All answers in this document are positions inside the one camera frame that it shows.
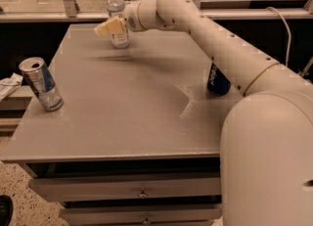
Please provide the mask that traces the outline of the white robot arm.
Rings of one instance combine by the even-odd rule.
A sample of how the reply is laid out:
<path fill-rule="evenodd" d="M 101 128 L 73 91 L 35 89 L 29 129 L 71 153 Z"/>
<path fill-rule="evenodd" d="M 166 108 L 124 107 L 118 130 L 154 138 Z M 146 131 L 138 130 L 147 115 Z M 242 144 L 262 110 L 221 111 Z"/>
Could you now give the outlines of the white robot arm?
<path fill-rule="evenodd" d="M 223 225 L 313 226 L 313 85 L 192 0 L 145 0 L 136 15 L 190 34 L 242 95 L 221 134 Z"/>

